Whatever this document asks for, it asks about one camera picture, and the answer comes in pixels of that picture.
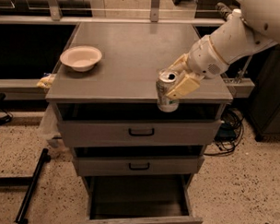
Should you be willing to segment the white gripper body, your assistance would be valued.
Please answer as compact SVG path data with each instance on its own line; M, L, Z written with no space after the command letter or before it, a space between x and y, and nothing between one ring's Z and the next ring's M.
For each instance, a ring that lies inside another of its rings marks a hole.
M189 68L200 76L215 78L228 70L228 64L215 51L208 35L197 41L188 52Z

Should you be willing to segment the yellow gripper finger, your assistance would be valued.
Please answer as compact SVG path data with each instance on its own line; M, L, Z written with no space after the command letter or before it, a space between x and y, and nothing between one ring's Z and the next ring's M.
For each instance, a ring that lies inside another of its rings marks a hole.
M170 70L182 73L183 71L188 71L190 68L187 63L188 54L182 54L172 65L169 66Z
M190 92L197 90L200 87L202 76L194 72L182 72L178 76L177 83L170 88L166 96L171 100L178 100L186 96Z

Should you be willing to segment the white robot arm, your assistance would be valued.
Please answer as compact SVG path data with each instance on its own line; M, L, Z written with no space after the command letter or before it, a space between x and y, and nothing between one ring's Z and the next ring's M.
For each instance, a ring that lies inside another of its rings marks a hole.
M243 56L251 56L280 44L280 0L236 0L240 7L226 22L196 42L173 65L177 82L167 92L176 100L200 87L204 78L226 72Z

